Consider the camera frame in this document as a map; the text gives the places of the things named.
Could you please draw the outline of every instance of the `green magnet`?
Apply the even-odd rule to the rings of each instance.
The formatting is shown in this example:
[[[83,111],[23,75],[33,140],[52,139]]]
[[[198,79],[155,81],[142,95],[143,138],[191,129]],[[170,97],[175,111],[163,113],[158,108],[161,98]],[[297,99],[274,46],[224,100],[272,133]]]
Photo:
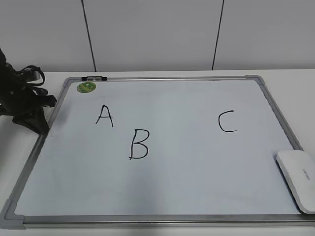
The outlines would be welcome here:
[[[96,89],[96,84],[93,82],[84,82],[78,85],[77,90],[78,92],[92,92],[94,89]]]

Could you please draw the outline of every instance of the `white table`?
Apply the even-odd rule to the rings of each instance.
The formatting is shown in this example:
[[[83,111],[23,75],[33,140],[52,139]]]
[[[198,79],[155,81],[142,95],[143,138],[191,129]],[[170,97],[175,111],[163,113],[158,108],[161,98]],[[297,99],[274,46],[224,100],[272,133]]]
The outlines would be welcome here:
[[[260,75],[288,121],[303,149],[315,159],[315,70],[161,71],[161,72],[46,72],[45,88],[58,96],[62,83],[71,76],[169,77]],[[51,109],[46,109],[49,116]],[[0,117],[0,207],[29,156],[37,135]],[[315,227],[277,228],[160,228],[160,229],[45,229],[0,230],[0,235],[315,235]]]

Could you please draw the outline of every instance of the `black marker writing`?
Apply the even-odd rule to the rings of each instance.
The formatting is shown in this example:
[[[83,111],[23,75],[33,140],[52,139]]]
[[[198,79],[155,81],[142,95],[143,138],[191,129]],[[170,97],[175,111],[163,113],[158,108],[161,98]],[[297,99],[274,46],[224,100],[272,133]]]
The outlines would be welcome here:
[[[139,142],[135,142],[134,140],[135,140],[135,138],[137,136],[137,132],[138,131],[145,131],[145,132],[147,132],[147,137],[145,139],[139,141]],[[131,143],[131,155],[129,157],[129,160],[131,160],[131,159],[141,159],[141,158],[146,157],[148,155],[149,149],[142,142],[146,141],[149,136],[150,136],[150,132],[148,130],[145,130],[145,129],[135,129],[134,130],[134,136],[133,136],[132,143]],[[139,144],[139,145],[144,146],[146,148],[146,154],[144,156],[141,156],[141,157],[133,157],[133,145],[134,144]]]
[[[221,130],[223,130],[224,132],[227,132],[227,133],[231,133],[231,132],[237,131],[237,130],[224,130],[224,129],[222,128],[222,126],[221,126],[221,122],[220,122],[221,116],[222,116],[223,114],[226,114],[226,113],[229,113],[229,112],[234,112],[234,111],[231,110],[231,111],[223,112],[223,113],[221,113],[221,114],[219,115],[219,118],[218,118],[218,122],[219,122],[219,126],[220,126]]]
[[[107,117],[102,117],[104,107],[106,107],[106,109],[107,109],[107,113],[108,113]],[[106,105],[102,106],[102,110],[100,111],[100,114],[99,114],[99,117],[98,117],[98,119],[96,121],[96,124],[98,123],[100,118],[110,118],[110,122],[112,123],[112,127],[114,127],[113,120],[112,120],[113,117],[110,115],[109,109],[108,109],[108,107]]]

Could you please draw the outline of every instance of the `whiteboard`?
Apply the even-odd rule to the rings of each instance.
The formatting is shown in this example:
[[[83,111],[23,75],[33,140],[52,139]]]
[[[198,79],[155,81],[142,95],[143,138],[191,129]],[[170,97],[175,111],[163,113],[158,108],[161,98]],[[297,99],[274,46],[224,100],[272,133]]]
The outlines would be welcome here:
[[[103,81],[89,93],[80,83],[15,214],[299,213],[274,160],[293,148],[256,81]],[[103,105],[113,124],[98,120]]]

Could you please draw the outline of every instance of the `gray corner piece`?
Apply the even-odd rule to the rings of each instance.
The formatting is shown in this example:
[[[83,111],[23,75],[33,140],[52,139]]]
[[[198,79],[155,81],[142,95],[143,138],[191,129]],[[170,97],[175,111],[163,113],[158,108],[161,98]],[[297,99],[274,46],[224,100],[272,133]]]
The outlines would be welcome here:
[[[69,87],[73,82],[81,81],[81,77],[68,77],[63,83],[63,87]]]
[[[4,207],[0,213],[0,228],[7,230],[24,230],[24,216],[16,215],[14,210],[16,203],[11,199],[6,200]]]
[[[259,75],[246,75],[246,79],[255,80],[259,85],[265,85],[265,81]]]

